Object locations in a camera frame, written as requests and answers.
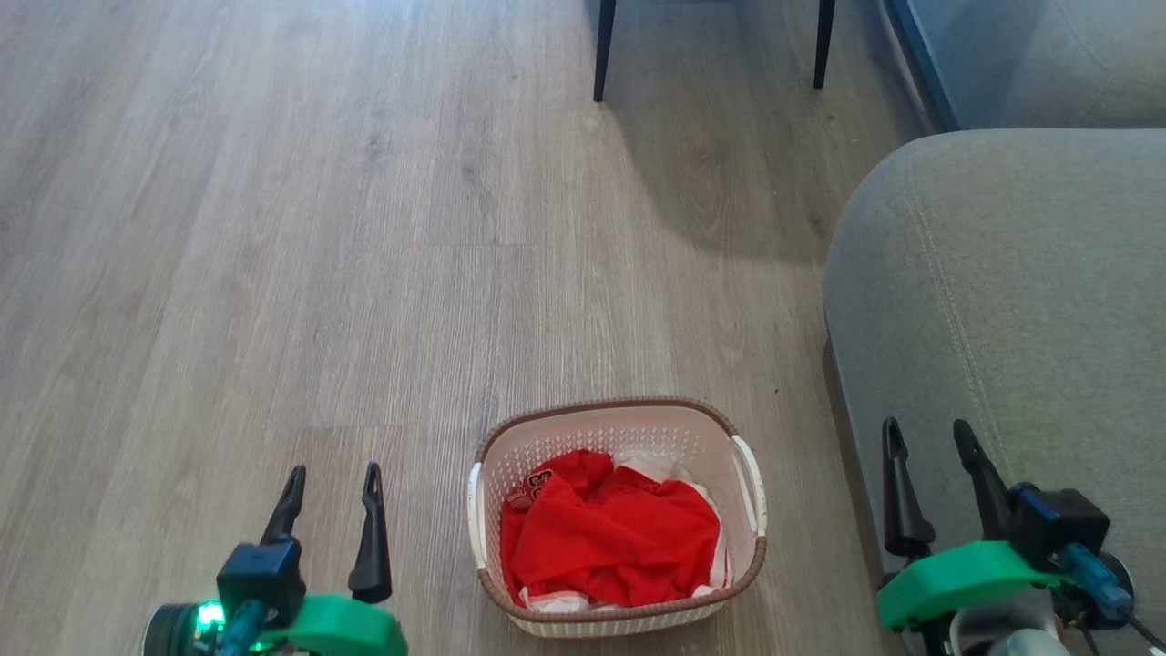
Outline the white laundry basket brown rim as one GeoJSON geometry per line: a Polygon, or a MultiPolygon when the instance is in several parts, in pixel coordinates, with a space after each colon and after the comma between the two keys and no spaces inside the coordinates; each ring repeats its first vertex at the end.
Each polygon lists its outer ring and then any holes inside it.
{"type": "Polygon", "coordinates": [[[538,639],[620,639],[670,630],[711,616],[761,573],[767,502],[761,467],[724,414],[700,400],[630,397],[542,408],[493,428],[478,449],[466,487],[469,543],[485,594],[538,639]],[[512,601],[501,570],[501,506],[521,478],[575,449],[613,456],[674,458],[711,494],[725,528],[728,585],[712,594],[627,611],[538,613],[512,601]]]}

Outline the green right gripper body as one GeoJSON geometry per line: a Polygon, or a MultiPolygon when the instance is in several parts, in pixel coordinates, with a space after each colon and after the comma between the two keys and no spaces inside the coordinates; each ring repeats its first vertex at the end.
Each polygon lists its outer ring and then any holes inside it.
{"type": "Polygon", "coordinates": [[[877,611],[883,630],[916,630],[958,611],[1063,581],[1058,570],[1032,567],[1007,541],[970,541],[899,570],[877,593],[877,611]]]}

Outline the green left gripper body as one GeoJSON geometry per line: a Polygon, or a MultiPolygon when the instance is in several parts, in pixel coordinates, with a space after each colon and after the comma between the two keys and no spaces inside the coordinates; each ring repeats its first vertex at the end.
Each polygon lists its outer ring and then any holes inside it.
{"type": "Polygon", "coordinates": [[[342,595],[309,595],[292,625],[260,635],[261,656],[409,656],[403,627],[382,607],[342,595]]]}

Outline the grey fabric sofa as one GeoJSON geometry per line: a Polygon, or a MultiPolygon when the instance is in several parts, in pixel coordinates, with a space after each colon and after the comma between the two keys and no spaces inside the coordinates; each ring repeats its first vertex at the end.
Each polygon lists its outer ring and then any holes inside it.
{"type": "Polygon", "coordinates": [[[1166,641],[1166,128],[961,131],[874,165],[824,264],[824,319],[878,572],[898,419],[934,549],[979,538],[951,426],[1009,486],[1074,488],[1166,641]]]}

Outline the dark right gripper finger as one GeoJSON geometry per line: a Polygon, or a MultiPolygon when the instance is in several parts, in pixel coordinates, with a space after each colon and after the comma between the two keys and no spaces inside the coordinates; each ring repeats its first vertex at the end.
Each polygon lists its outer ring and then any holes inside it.
{"type": "Polygon", "coordinates": [[[907,460],[908,449],[894,416],[881,426],[884,548],[892,556],[921,559],[930,555],[936,529],[922,515],[907,460]]]}
{"type": "Polygon", "coordinates": [[[1007,541],[1009,523],[1013,515],[1007,486],[965,419],[953,421],[953,439],[958,463],[972,484],[982,539],[1007,541]]]}

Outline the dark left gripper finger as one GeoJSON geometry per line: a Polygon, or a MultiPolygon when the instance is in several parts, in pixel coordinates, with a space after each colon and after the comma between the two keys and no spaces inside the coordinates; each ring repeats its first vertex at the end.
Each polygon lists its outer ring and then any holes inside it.
{"type": "Polygon", "coordinates": [[[347,587],[354,600],[379,605],[392,597],[393,583],[384,519],[382,470],[378,463],[368,463],[366,468],[361,506],[361,544],[347,577],[347,587]]]}
{"type": "Polygon", "coordinates": [[[276,499],[275,508],[271,512],[271,519],[261,535],[264,545],[276,544],[285,537],[292,536],[295,520],[302,510],[305,484],[307,466],[295,466],[276,499]]]}

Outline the grey sofa section blue base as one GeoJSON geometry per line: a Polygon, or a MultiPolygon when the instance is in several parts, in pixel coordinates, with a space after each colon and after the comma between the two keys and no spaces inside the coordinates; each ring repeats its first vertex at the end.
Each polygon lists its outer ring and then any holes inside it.
{"type": "Polygon", "coordinates": [[[1166,0],[890,0],[949,131],[1166,128],[1166,0]]]}

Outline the black furniture leg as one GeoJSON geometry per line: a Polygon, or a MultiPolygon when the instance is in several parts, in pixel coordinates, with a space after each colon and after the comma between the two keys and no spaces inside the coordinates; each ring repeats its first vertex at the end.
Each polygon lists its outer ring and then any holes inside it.
{"type": "Polygon", "coordinates": [[[603,103],[605,90],[607,90],[609,50],[614,29],[614,14],[618,0],[597,0],[597,30],[596,49],[593,62],[593,89],[592,99],[603,103]]]}
{"type": "Polygon", "coordinates": [[[830,48],[833,48],[834,12],[837,0],[817,0],[815,52],[813,52],[813,89],[824,89],[830,48]]]}

